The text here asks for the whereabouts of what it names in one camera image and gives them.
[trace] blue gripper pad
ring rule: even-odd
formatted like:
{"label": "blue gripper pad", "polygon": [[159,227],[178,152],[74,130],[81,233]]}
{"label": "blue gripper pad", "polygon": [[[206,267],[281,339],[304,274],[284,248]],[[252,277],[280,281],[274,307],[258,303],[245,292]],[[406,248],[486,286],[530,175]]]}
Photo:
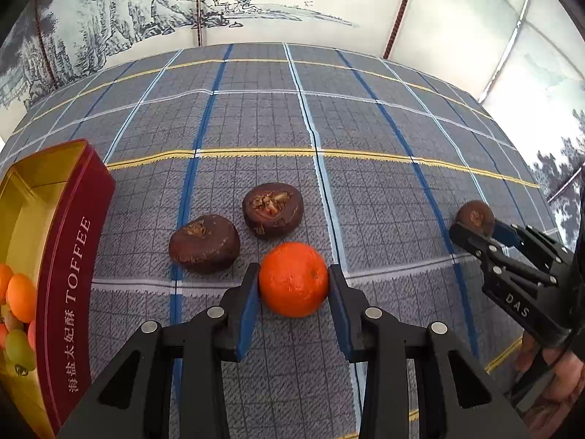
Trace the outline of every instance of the blue gripper pad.
{"label": "blue gripper pad", "polygon": [[341,299],[339,286],[332,275],[329,275],[329,306],[331,308],[331,316],[333,317],[335,334],[337,335],[337,344],[345,359],[349,361],[352,350],[349,318],[347,317],[347,312]]}
{"label": "blue gripper pad", "polygon": [[499,219],[495,220],[494,232],[491,235],[496,241],[508,247],[520,247],[520,237],[512,226],[502,223]]}
{"label": "blue gripper pad", "polygon": [[362,312],[370,306],[366,295],[347,285],[341,266],[332,264],[329,274],[329,305],[339,349],[350,363],[365,361]]}
{"label": "blue gripper pad", "polygon": [[239,338],[236,345],[236,357],[238,358],[238,361],[246,356],[248,348],[250,348],[259,306],[260,295],[258,293],[258,276],[255,275],[240,320]]}

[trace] white stripe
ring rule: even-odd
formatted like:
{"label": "white stripe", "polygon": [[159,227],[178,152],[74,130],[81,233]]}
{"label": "white stripe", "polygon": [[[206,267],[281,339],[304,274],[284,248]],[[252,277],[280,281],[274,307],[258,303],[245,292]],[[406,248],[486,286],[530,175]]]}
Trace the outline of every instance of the white stripe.
{"label": "white stripe", "polygon": [[[309,110],[309,103],[306,100],[306,96],[302,89],[302,83],[300,77],[297,72],[297,68],[294,64],[293,58],[290,54],[290,49],[288,46],[283,43],[284,52],[287,55],[288,65],[291,70],[292,80],[294,81],[295,87],[297,88],[298,92],[298,101],[301,107],[301,112],[303,119],[305,121],[306,130],[309,132],[309,135],[313,135],[315,137],[314,140],[311,139],[311,145],[313,148],[317,149],[317,151],[321,150],[321,138],[319,136],[319,131],[315,127],[313,122],[313,118],[311,116],[311,111]],[[327,170],[325,168],[325,160],[323,155],[315,154],[313,157],[315,162],[315,173],[317,173],[317,177],[319,178],[321,174],[321,179],[323,183],[319,183],[319,190],[321,193],[321,201],[325,209],[329,210],[331,214],[331,226],[329,225],[329,217],[325,215],[325,219],[327,220],[327,230],[329,232],[329,240],[331,242],[331,252],[333,256],[333,262],[339,263],[341,265],[341,269],[344,272],[347,272],[347,259],[345,257],[345,250],[343,249],[343,241],[341,238],[341,226],[339,225],[339,220],[337,218],[337,212],[335,209],[335,205],[333,203],[333,195],[331,193],[331,185],[329,184],[329,178],[327,176]],[[337,246],[337,251],[339,253],[339,258],[337,258],[337,252],[333,249],[333,246]]]}
{"label": "white stripe", "polygon": [[92,290],[155,292],[157,294],[174,294],[175,287],[167,279],[103,279],[95,278],[91,281]]}
{"label": "white stripe", "polygon": [[[49,99],[51,97],[52,97],[52,94],[43,101],[43,103],[35,111],[34,115],[30,118],[31,120],[33,120],[36,117],[36,115],[39,113],[40,109],[42,109],[45,106],[45,104],[49,101]],[[10,156],[16,155],[17,153],[19,153],[21,150],[24,149],[24,147],[22,147],[22,148],[18,149],[15,152],[12,151],[12,149],[18,143],[18,141],[20,140],[20,137],[24,133],[24,129],[27,128],[29,125],[30,125],[30,122],[28,122],[28,124],[26,124],[24,127],[22,127],[22,129],[20,130],[20,133],[18,134],[16,140],[12,144],[12,147],[11,147],[10,151],[8,152],[8,155],[6,156],[6,158],[4,158],[4,161],[2,161],[2,165],[4,165],[4,162],[7,161],[7,159],[10,158]],[[27,147],[30,146],[30,145],[32,145],[34,142],[37,142],[37,140],[34,140],[33,142],[31,142],[29,145],[27,145]]]}
{"label": "white stripe", "polygon": [[454,264],[462,264],[474,260],[475,258],[469,253],[459,253],[455,255],[442,256],[440,258],[427,259],[419,262],[408,264],[399,264],[395,266],[383,267],[381,269],[371,269],[367,271],[357,271],[346,274],[346,279],[352,282],[352,286],[365,284],[372,281],[390,280],[404,277],[410,274],[420,274],[433,270],[450,267]]}
{"label": "white stripe", "polygon": [[179,54],[182,53],[182,49],[179,49],[175,55],[169,60],[168,63],[165,64],[165,67],[163,67],[159,73],[157,74],[157,76],[154,78],[154,80],[150,83],[150,85],[148,86],[148,88],[146,89],[146,91],[144,92],[144,94],[142,95],[142,97],[139,99],[139,101],[137,102],[137,104],[134,106],[134,108],[132,109],[132,111],[128,114],[128,117],[126,118],[126,120],[124,121],[124,123],[122,124],[122,127],[120,127],[120,130],[118,130],[118,133],[116,134],[116,136],[113,139],[112,144],[110,145],[110,148],[107,150],[106,156],[103,159],[104,164],[107,164],[109,159],[112,157],[114,151],[116,150],[116,147],[118,146],[118,143],[120,142],[120,139],[122,138],[122,136],[124,135],[124,132],[126,131],[126,129],[128,128],[128,125],[130,125],[130,122],[132,121],[132,119],[134,118],[134,115],[136,114],[136,112],[138,111],[138,108],[140,107],[140,105],[142,104],[142,102],[148,97],[148,94],[150,93],[150,91],[152,90],[152,88],[154,87],[154,85],[159,81],[159,79],[163,76],[163,74],[165,73],[165,71],[167,70],[167,68],[169,66],[171,66],[171,64],[173,63],[173,61],[179,56]]}
{"label": "white stripe", "polygon": [[71,107],[73,105],[73,103],[79,98],[79,95],[87,89],[87,86],[89,86],[93,81],[96,80],[96,78],[99,76],[99,74],[96,74],[86,85],[84,85],[75,95],[74,98],[71,99],[71,102],[69,102],[69,104],[67,104],[67,106],[65,107],[65,109],[63,109],[63,112],[61,112],[59,114],[59,117],[57,117],[57,120],[55,120],[55,123],[53,125],[51,125],[51,128],[49,129],[49,131],[45,134],[45,136],[42,139],[42,142],[39,144],[39,146],[37,147],[37,149],[35,151],[39,151],[40,148],[43,146],[43,143],[45,143],[45,141],[47,140],[47,137],[49,137],[49,134],[54,130],[54,128],[57,126],[57,124],[59,123],[59,121],[61,120],[61,117],[63,117],[66,113],[66,111],[69,109],[69,107]]}
{"label": "white stripe", "polygon": [[[383,65],[384,67],[386,67],[388,70],[390,70],[392,72],[392,74],[394,74],[394,76],[396,76],[396,78],[402,83],[402,85],[408,90],[408,92],[410,92],[410,94],[418,101],[418,103],[426,110],[426,112],[431,116],[431,118],[433,119],[433,121],[435,122],[435,124],[437,124],[437,127],[439,127],[439,130],[443,133],[443,135],[447,138],[447,140],[449,140],[449,143],[451,143],[451,145],[453,146],[453,148],[455,149],[455,152],[457,152],[457,156],[459,157],[459,159],[461,160],[461,163],[463,163],[467,168],[471,168],[468,164],[467,161],[465,160],[463,154],[461,153],[461,150],[459,149],[459,147],[457,147],[457,144],[455,143],[455,141],[449,136],[449,134],[447,133],[447,131],[443,128],[443,125],[441,125],[441,123],[437,120],[437,118],[433,115],[433,113],[428,109],[428,107],[425,105],[425,103],[423,101],[420,100],[420,98],[416,95],[416,93],[410,88],[410,86],[408,86],[408,84],[405,84],[405,82],[400,78],[400,76],[394,72],[394,70],[392,68],[390,68],[385,61],[383,61],[382,59],[378,59]],[[478,179],[476,178],[475,174],[470,173],[472,179],[473,179],[473,183],[475,184],[476,188],[479,191],[480,196],[482,197],[482,200],[484,203],[487,203],[487,199],[486,196],[483,193],[483,190],[481,188],[481,186],[479,186],[479,182]]]}
{"label": "white stripe", "polygon": [[573,176],[571,176],[571,177],[569,178],[569,180],[567,181],[567,183],[565,183],[563,186],[561,186],[561,187],[560,187],[560,188],[559,188],[559,189],[558,189],[558,190],[555,192],[555,194],[554,194],[554,195],[552,195],[550,198],[548,198],[548,199],[546,200],[546,202],[547,202],[547,203],[552,203],[552,202],[555,200],[555,198],[556,198],[557,196],[559,196],[559,195],[560,195],[560,194],[563,192],[563,190],[564,190],[566,187],[568,187],[568,186],[569,186],[569,185],[570,185],[570,184],[573,182],[573,180],[574,180],[574,179],[577,177],[577,175],[581,173],[581,170],[582,170],[582,168],[583,168],[583,165],[581,165],[581,166],[579,167],[579,169],[578,169],[578,170],[577,170],[575,173],[573,173]]}
{"label": "white stripe", "polygon": [[[166,96],[166,97],[161,97],[161,98],[157,98],[157,99],[151,99],[150,101],[143,101],[141,105],[147,105],[147,104],[158,104],[159,102],[166,102],[166,101],[172,101],[173,99],[178,99],[190,94],[194,94],[194,93],[205,93],[205,94],[219,94],[219,95],[229,95],[229,94],[242,94],[242,93],[246,93],[246,94],[254,94],[254,93],[258,93],[258,94],[298,94],[297,90],[216,90],[215,92],[209,89],[194,89],[194,90],[188,90],[186,92],[181,92],[179,94],[175,94],[172,96]],[[315,92],[312,90],[303,90],[301,91],[302,94],[304,95],[311,95],[311,96],[322,96],[322,97],[330,97],[330,98],[336,98],[336,99],[346,99],[348,101],[356,101],[356,102],[367,102],[368,104],[382,104],[384,106],[387,107],[393,107],[393,108],[397,108],[397,109],[402,109],[402,110],[407,110],[409,112],[413,112],[425,117],[431,117],[431,115],[429,115],[426,112],[423,112],[421,110],[416,110],[410,107],[406,107],[400,104],[391,104],[389,102],[385,102],[385,101],[379,101],[379,100],[375,100],[375,99],[366,99],[366,98],[361,98],[361,97],[355,97],[355,96],[347,96],[347,95],[342,95],[342,94],[333,94],[333,93],[329,93],[329,92]],[[125,105],[125,106],[121,106],[121,107],[117,107],[114,109],[110,109],[110,110],[105,110],[103,112],[99,112],[96,114],[92,114],[89,115],[87,117],[83,117],[81,119],[77,119],[77,120],[73,120],[69,123],[67,123],[66,125],[57,128],[54,131],[50,131],[48,134],[46,134],[46,137],[49,137],[53,134],[58,133],[59,131],[67,128],[67,127],[71,127],[72,125],[78,124],[78,123],[82,123],[85,122],[86,120],[91,120],[94,119],[96,117],[101,117],[102,115],[107,115],[107,114],[111,114],[114,112],[118,112],[120,110],[126,110],[126,109],[130,109],[135,107],[135,104],[129,104],[129,105]],[[517,149],[511,145],[509,145],[506,142],[502,142],[501,140],[496,139],[494,136],[490,136],[486,133],[483,133],[481,131],[475,130],[471,127],[468,127],[466,125],[463,124],[459,124],[455,121],[449,120],[449,119],[445,119],[443,117],[439,117],[439,116],[435,116],[436,119],[450,123],[452,125],[456,125],[457,127],[463,128],[464,130],[469,130],[473,133],[476,133],[478,135],[481,135],[487,139],[493,140],[494,142],[503,145],[505,147],[508,147],[511,150],[517,151]],[[28,148],[30,145],[33,145],[34,143],[38,142],[39,140],[43,139],[43,137],[39,137],[37,139],[34,139],[32,142],[28,143],[28,145],[25,145],[24,147],[20,148],[19,150],[17,150],[16,152],[14,152],[11,155],[17,154],[20,151]]]}

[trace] grid pattern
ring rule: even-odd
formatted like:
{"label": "grid pattern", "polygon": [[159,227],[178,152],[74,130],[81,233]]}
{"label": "grid pattern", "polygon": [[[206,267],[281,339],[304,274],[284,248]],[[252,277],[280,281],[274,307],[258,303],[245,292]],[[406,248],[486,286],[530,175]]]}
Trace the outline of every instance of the grid pattern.
{"label": "grid pattern", "polygon": [[203,148],[310,146],[298,97],[278,93],[218,95],[203,140]]}
{"label": "grid pattern", "polygon": [[[323,148],[406,155],[376,104],[343,97],[370,97],[355,71],[299,62],[343,66],[336,51],[299,45],[289,48],[297,61],[295,67],[304,90],[340,96],[306,95],[307,122],[312,120]],[[225,45],[186,49],[173,65],[222,59],[225,51]],[[159,70],[173,54],[145,58],[104,71],[86,91],[120,77]],[[344,57],[357,69],[393,77],[375,58],[350,53],[345,53]],[[280,44],[235,44],[230,58],[284,60],[286,55]],[[437,87],[446,96],[455,100],[460,96],[471,107],[483,111],[469,95],[458,89],[407,68],[397,65],[392,68],[407,82]],[[208,91],[218,69],[219,63],[204,63],[166,70],[150,92],[148,103],[136,111],[112,161],[191,149],[202,121],[207,125],[203,148],[311,147],[308,123],[303,119],[299,97],[294,93],[296,87],[288,63],[225,64],[219,89],[251,92],[217,94],[210,118],[204,120]],[[423,111],[421,104],[402,84],[363,72],[359,74],[384,102]],[[99,88],[75,100],[65,113],[66,105],[63,105],[34,121],[20,137],[11,137],[5,150],[18,150],[43,137],[63,114],[56,131],[47,137],[43,147],[71,137],[84,137],[103,157],[132,105],[142,97],[156,75],[157,72],[153,72]],[[33,118],[37,110],[43,113],[74,97],[86,83],[87,79],[81,80],[54,94],[43,107],[35,106],[25,120]],[[293,93],[254,92],[275,90]],[[427,90],[412,90],[436,116],[467,124],[483,133],[488,133],[489,127],[496,138],[507,140],[489,119]],[[416,156],[461,164],[453,146],[431,117],[403,109],[385,109]],[[88,115],[94,117],[79,122]],[[521,177],[532,180],[513,149],[503,147],[503,153],[498,144],[487,137],[476,137],[454,124],[441,121],[441,125],[472,167],[495,171],[495,163],[502,174],[516,177],[507,154]],[[40,141],[32,143],[5,162],[0,170],[4,172],[11,162],[32,153],[39,144]],[[213,212],[232,220],[241,238],[241,254],[223,273],[206,277],[186,274],[180,281],[171,280],[167,243],[177,227],[188,163],[186,159],[166,160],[112,172],[116,191],[103,227],[94,271],[99,288],[107,290],[92,291],[90,305],[93,375],[101,371],[142,321],[154,318],[163,325],[168,324],[170,295],[176,289],[183,295],[182,319],[187,320],[203,308],[216,304],[226,287],[241,281],[249,262],[261,260],[282,240],[309,243],[323,255],[327,264],[332,261],[320,195],[325,187],[320,186],[313,157],[197,158],[189,219]],[[447,255],[437,218],[412,165],[325,157],[325,169],[351,272],[424,264]],[[469,173],[424,165],[420,165],[420,169],[447,227],[463,202],[480,198]],[[496,217],[521,224],[520,210],[526,223],[539,228],[528,190],[545,228],[553,227],[548,207],[536,189],[525,189],[513,183],[508,183],[507,187],[503,181],[489,177],[476,178]],[[285,238],[259,241],[242,219],[241,203],[248,190],[269,181],[296,186],[303,195],[305,215],[300,226]],[[520,258],[517,252],[512,255]],[[482,276],[477,262],[465,262],[461,268],[479,337],[480,359],[486,364],[516,340],[520,329],[481,293]],[[124,286],[124,281],[128,280],[133,281],[132,289]],[[203,287],[210,293],[203,294]],[[381,276],[359,287],[371,303],[401,321],[426,325],[438,319],[467,342],[460,292],[451,267],[393,280]],[[223,366],[232,437],[338,437],[354,432],[350,370],[340,356],[332,332],[328,305],[302,320],[280,318],[263,307],[250,354],[239,365]],[[502,388],[508,387],[513,378],[512,363],[508,361],[504,366],[496,372]],[[414,370],[410,363],[408,371],[410,406],[416,408]],[[414,422],[411,435],[416,437],[417,431],[418,424]],[[177,434],[178,413],[173,400],[171,437]]]}
{"label": "grid pattern", "polygon": [[483,177],[482,190],[496,218],[508,224],[522,225],[518,209],[503,180]]}
{"label": "grid pattern", "polygon": [[[219,296],[184,297],[183,318]],[[328,303],[289,319],[262,305],[247,356],[223,363],[230,437],[297,439],[355,432],[349,368],[339,351]]]}
{"label": "grid pattern", "polygon": [[470,130],[461,130],[461,128],[439,121],[449,137],[461,151],[461,155],[470,167],[480,168],[493,173],[517,177],[514,168],[506,160],[505,155],[498,148],[498,144],[493,140],[477,135]]}
{"label": "grid pattern", "polygon": [[351,70],[300,63],[295,66],[304,90],[366,99],[370,97]]}
{"label": "grid pattern", "polygon": [[461,269],[478,332],[480,363],[486,365],[522,336],[522,328],[482,293],[483,275],[479,262],[463,263]]}
{"label": "grid pattern", "polygon": [[315,46],[289,44],[288,49],[295,61],[310,61],[312,63],[334,64],[343,66],[343,60],[336,51]]}
{"label": "grid pattern", "polygon": [[[242,200],[248,191],[262,183],[278,181],[299,189],[305,214],[301,224],[281,239],[260,241],[244,223]],[[312,157],[235,157],[201,158],[191,198],[189,218],[215,213],[232,221],[240,236],[241,250],[230,269],[211,278],[226,285],[238,284],[250,262],[259,262],[282,241],[311,244],[327,265],[332,262],[327,221]],[[185,280],[209,282],[210,277],[185,273]]]}
{"label": "grid pattern", "polygon": [[[84,78],[84,79],[78,80],[78,81],[74,82],[73,84],[70,84],[69,86],[64,87],[60,91],[49,96],[48,99],[46,100],[45,104],[42,107],[40,107],[40,105],[39,105],[37,108],[34,108],[33,110],[29,111],[29,113],[31,113],[31,115],[32,115],[31,119],[36,117],[36,116],[40,116],[41,114],[45,113],[45,111],[55,107],[56,105],[62,104],[65,101],[68,101],[69,99],[74,98],[77,95],[77,93],[80,92],[80,90],[83,89],[83,87],[88,83],[88,80],[91,79],[92,77],[93,76],[90,76],[89,78]],[[48,129],[41,134],[41,135],[44,135],[45,133],[47,133],[49,128],[52,127],[52,125],[59,118],[59,116],[63,113],[63,111],[65,110],[66,107],[67,107],[67,104],[63,104],[59,108],[52,110],[51,112],[45,114],[40,119],[35,120],[31,125],[37,125],[42,121],[43,125],[46,125],[48,127]]]}
{"label": "grid pattern", "polygon": [[295,90],[288,63],[234,62],[225,65],[219,90]]}
{"label": "grid pattern", "polygon": [[167,243],[177,228],[188,160],[164,160],[115,170],[116,191],[106,215],[94,277],[160,279],[169,286]]}
{"label": "grid pattern", "polygon": [[[177,65],[177,60],[181,55],[174,60],[173,66]],[[162,97],[172,97],[191,90],[211,90],[218,69],[219,63],[204,63],[184,68],[167,69],[148,93],[146,100],[153,101]],[[180,103],[180,99],[174,99],[174,101]]]}
{"label": "grid pattern", "polygon": [[440,321],[466,341],[463,309],[451,267],[369,281],[354,287],[364,291],[371,305],[386,310],[401,322],[426,327],[431,322]]}
{"label": "grid pattern", "polygon": [[350,271],[448,254],[410,165],[326,159],[325,167]]}
{"label": "grid pattern", "polygon": [[110,114],[100,115],[75,125],[71,133],[73,139],[87,139],[103,159],[112,145],[112,141],[131,109],[119,110]]}
{"label": "grid pattern", "polygon": [[173,61],[173,66],[178,66],[179,64],[192,63],[193,61],[222,60],[226,49],[227,44],[217,44],[214,46],[203,46],[201,48],[183,49],[181,54],[177,56],[177,59]]}
{"label": "grid pattern", "polygon": [[92,289],[90,296],[90,369],[95,379],[140,325],[169,324],[169,295]]}
{"label": "grid pattern", "polygon": [[406,155],[375,104],[322,96],[306,99],[322,148]]}
{"label": "grid pattern", "polygon": [[[462,204],[472,199],[481,199],[469,173],[448,170],[442,167],[426,167],[425,165],[420,165],[420,170],[426,178],[447,228],[453,223],[455,215]],[[492,179],[482,177],[481,186],[485,193],[484,180]],[[486,197],[488,202],[491,203],[491,198],[487,196],[487,193]]]}
{"label": "grid pattern", "polygon": [[386,111],[408,140],[414,156],[461,164],[457,152],[430,117],[396,108],[386,108]]}
{"label": "grid pattern", "polygon": [[377,58],[362,56],[359,54],[353,54],[352,52],[342,51],[341,53],[343,54],[343,57],[349,61],[349,64],[351,64],[352,67],[354,67],[358,70],[373,72],[376,74],[381,74],[381,75],[389,76],[389,77],[394,77],[394,75]]}
{"label": "grid pattern", "polygon": [[97,104],[93,105],[88,112],[88,115],[102,113],[106,110],[115,109],[117,107],[136,104],[156,76],[157,72],[153,74],[144,74],[132,79],[116,82],[115,84],[106,87],[105,90],[107,90],[107,96],[104,96],[97,102]]}
{"label": "grid pattern", "polygon": [[209,95],[193,93],[141,105],[122,134],[110,162],[193,147]]}
{"label": "grid pattern", "polygon": [[[84,90],[83,92],[87,92],[86,95],[79,97],[78,99],[76,99],[73,104],[71,104],[71,106],[68,108],[68,110],[66,111],[66,113],[63,115],[63,117],[61,117],[61,119],[59,120],[59,123],[56,125],[55,128],[60,128],[63,127],[64,125],[69,124],[72,121],[75,120],[80,120],[83,119],[84,117],[87,117],[88,115],[90,115],[91,113],[96,114],[99,112],[99,110],[93,110],[94,106],[96,106],[97,104],[99,104],[100,101],[103,101],[103,99],[106,99],[107,102],[107,98],[108,96],[113,93],[116,92],[116,90],[119,89],[119,87],[117,87],[117,84],[112,84],[112,85],[107,85],[104,87],[100,87],[102,84],[106,84],[108,82],[112,82],[114,80],[117,80],[118,78],[120,78],[121,76],[127,76],[130,71],[132,70],[133,67],[133,63],[126,63],[126,64],[121,64],[120,66],[116,66],[115,68],[111,68],[108,69],[102,73],[100,73],[95,79],[94,81],[87,86],[86,90]],[[51,107],[54,107],[54,103],[52,100],[49,101],[51,104],[47,104],[45,106],[44,110],[47,110]],[[122,101],[122,103],[119,106],[126,106],[128,105],[128,102],[124,102]],[[50,112],[50,113],[57,113],[57,115],[55,116],[55,119],[57,119],[57,117],[59,116],[59,109],[55,109],[54,111]]]}
{"label": "grid pattern", "polygon": [[285,60],[287,58],[282,44],[246,43],[234,44],[230,59]]}

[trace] orange fruit in box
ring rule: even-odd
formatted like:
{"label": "orange fruit in box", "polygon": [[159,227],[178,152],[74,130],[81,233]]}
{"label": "orange fruit in box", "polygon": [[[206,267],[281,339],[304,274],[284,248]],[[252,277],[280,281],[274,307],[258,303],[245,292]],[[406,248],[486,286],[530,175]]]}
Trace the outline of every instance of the orange fruit in box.
{"label": "orange fruit in box", "polygon": [[34,320],[36,312],[36,289],[24,274],[14,274],[6,290],[6,302],[13,315],[25,324]]}
{"label": "orange fruit in box", "polygon": [[329,292],[327,266],[308,244],[280,244],[262,260],[258,287],[264,302],[277,314],[311,315]]}
{"label": "orange fruit in box", "polygon": [[6,303],[6,289],[14,272],[7,264],[0,264],[0,305]]}
{"label": "orange fruit in box", "polygon": [[6,325],[0,324],[0,349],[4,348],[6,345],[6,336],[8,335],[8,328]]}

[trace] blue stripe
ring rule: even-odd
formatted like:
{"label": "blue stripe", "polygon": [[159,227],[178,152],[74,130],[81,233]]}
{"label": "blue stripe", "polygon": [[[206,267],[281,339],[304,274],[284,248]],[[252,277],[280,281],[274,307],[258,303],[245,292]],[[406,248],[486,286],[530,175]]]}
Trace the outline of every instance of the blue stripe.
{"label": "blue stripe", "polygon": [[[353,68],[352,65],[349,63],[349,61],[345,58],[345,56],[343,56],[343,54],[339,50],[337,50],[337,54],[339,54],[340,58],[343,60],[343,62],[345,63],[345,65],[348,68]],[[355,74],[356,78],[362,84],[364,89],[368,92],[370,97],[374,100],[378,100],[378,97],[376,96],[374,91],[371,90],[370,86],[368,86],[368,84],[364,81],[361,74],[359,74],[358,71],[352,71],[352,72]],[[394,120],[392,119],[390,114],[388,113],[388,111],[385,109],[385,107],[382,104],[376,103],[376,105],[378,106],[378,109],[380,110],[381,114],[388,121],[388,124],[390,125],[390,127],[392,127],[394,134],[396,134],[396,136],[399,139],[400,144],[402,145],[406,154],[409,157],[414,157],[414,153],[412,152],[412,149],[408,145],[408,142],[406,141],[406,139],[402,135],[402,132],[400,132],[400,129],[398,128],[398,126],[396,125],[396,123],[394,122]],[[443,237],[443,241],[445,243],[445,246],[447,247],[447,251],[450,254],[454,254],[453,244],[451,244],[451,240],[449,238],[449,231],[447,229],[447,225],[445,224],[445,220],[443,218],[443,215],[441,214],[441,210],[439,209],[439,205],[437,204],[437,201],[435,200],[435,198],[432,195],[431,188],[430,188],[429,184],[427,183],[426,178],[425,178],[422,170],[420,169],[420,166],[417,163],[413,163],[412,168],[414,169],[414,172],[416,173],[416,176],[418,177],[418,181],[419,181],[420,185],[422,186],[423,191],[425,192],[426,199],[428,200],[429,205],[431,205],[431,209],[433,210],[433,213],[435,214],[435,218],[437,218],[437,223],[439,224],[439,227],[441,229],[441,235]],[[476,333],[475,325],[473,322],[473,313],[472,313],[471,304],[469,302],[469,295],[467,294],[467,286],[466,286],[465,280],[463,278],[463,270],[461,269],[461,266],[457,263],[455,263],[453,265],[453,270],[455,272],[455,279],[457,281],[457,286],[459,287],[459,294],[461,296],[461,306],[463,307],[463,316],[464,316],[465,324],[467,327],[467,337],[469,339],[469,345],[471,346],[471,350],[472,350],[473,355],[475,357],[479,357],[478,334]]]}
{"label": "blue stripe", "polygon": [[[199,130],[197,132],[197,137],[193,140],[193,149],[198,150],[203,145],[203,138],[205,137],[205,132],[207,131],[207,126],[210,123],[211,118],[211,111],[213,110],[216,94],[215,91],[219,89],[219,84],[221,83],[221,79],[223,77],[223,72],[225,71],[226,60],[229,58],[230,53],[232,52],[233,44],[230,44],[227,47],[225,54],[223,55],[223,63],[220,64],[218,73],[215,76],[214,84],[211,88],[212,94],[209,99],[207,99],[207,104],[205,105],[205,110],[203,112],[203,116],[201,117],[201,123],[199,124]],[[189,159],[189,164],[186,168],[185,179],[183,180],[183,186],[181,191],[181,203],[179,205],[179,211],[177,216],[177,229],[186,225],[189,222],[189,214],[191,212],[191,196],[193,194],[193,186],[195,184],[195,174],[197,174],[197,165],[199,163],[198,157],[193,157]],[[170,323],[179,324],[182,320],[182,295],[177,294],[177,281],[183,280],[183,272],[182,269],[173,264],[171,267],[171,280],[175,281],[175,293],[171,294],[170,296]],[[173,380],[175,384],[175,395],[177,397],[177,401],[180,400],[180,384],[181,384],[181,362],[175,361],[173,366]]]}
{"label": "blue stripe", "polygon": [[[431,86],[436,93],[439,93],[439,91],[437,90],[437,88],[435,86],[433,86],[432,82],[430,80],[428,80],[424,75],[420,74],[420,77],[423,78],[423,80],[426,81],[426,83]],[[461,117],[461,115],[459,114],[459,112],[457,112],[457,110],[455,110],[455,108],[451,105],[451,102],[448,99],[445,99],[445,102],[447,104],[449,104],[449,107],[451,107],[452,111],[455,112],[457,114],[457,117],[459,117],[459,120],[461,120],[461,122],[463,122],[463,124],[466,127],[469,127],[469,125],[467,125],[467,122],[465,122],[465,120],[463,119],[463,117]],[[484,150],[485,153],[487,153],[487,156],[491,159],[491,162],[494,164],[494,168],[495,170],[501,175],[502,173],[499,171],[498,168],[498,164],[495,162],[494,158],[491,156],[491,153],[489,153],[487,151],[487,148],[485,148],[484,144],[482,143],[482,141],[480,139],[478,139],[478,136],[472,131],[473,137],[475,137],[475,139],[478,141],[479,145],[482,146],[482,149]],[[514,199],[514,196],[512,194],[512,190],[510,190],[510,186],[508,185],[508,182],[505,180],[502,180],[504,182],[504,185],[506,185],[506,189],[508,190],[508,193],[510,193],[510,198],[512,198],[512,201],[514,202],[514,206],[516,206],[516,211],[518,211],[518,214],[520,215],[520,220],[522,220],[522,224],[526,224],[526,222],[524,221],[524,218],[522,216],[522,213],[520,212],[520,208],[518,207],[518,203],[516,203],[516,200]]]}
{"label": "blue stripe", "polygon": [[127,67],[126,69],[124,69],[124,70],[123,70],[123,71],[122,71],[122,72],[121,72],[121,73],[120,73],[120,74],[119,74],[119,75],[118,75],[118,76],[117,76],[117,77],[116,77],[116,78],[115,78],[115,79],[112,81],[112,83],[111,83],[109,86],[107,86],[107,87],[106,87],[106,90],[104,90],[103,94],[102,94],[101,96],[99,96],[99,97],[98,97],[98,100],[97,100],[97,101],[95,101],[95,102],[93,103],[93,105],[90,107],[90,109],[87,111],[87,113],[86,113],[86,114],[85,114],[85,115],[82,117],[82,120],[81,120],[81,122],[79,122],[79,123],[77,124],[77,127],[75,127],[75,130],[74,130],[74,131],[73,131],[73,133],[71,134],[71,137],[69,137],[69,141],[73,140],[73,137],[75,137],[75,134],[77,134],[77,131],[78,131],[78,130],[81,128],[81,126],[83,125],[83,122],[85,121],[85,120],[83,120],[83,119],[84,119],[84,118],[86,118],[86,117],[87,117],[89,114],[91,114],[91,113],[92,113],[92,111],[95,109],[95,106],[96,106],[97,104],[99,104],[99,101],[101,101],[101,100],[103,99],[103,97],[104,97],[104,96],[107,94],[107,92],[108,92],[108,91],[109,91],[109,90],[112,88],[112,86],[113,86],[113,83],[114,83],[114,82],[116,82],[116,81],[117,81],[119,78],[121,78],[122,76],[124,76],[124,74],[125,74],[125,73],[126,73],[126,72],[127,72],[127,71],[128,71],[128,70],[129,70],[129,69],[132,67],[132,66],[134,66],[134,63],[135,63],[135,62],[136,62],[136,61],[132,61],[132,62],[131,62],[129,65],[128,65],[128,67]]}

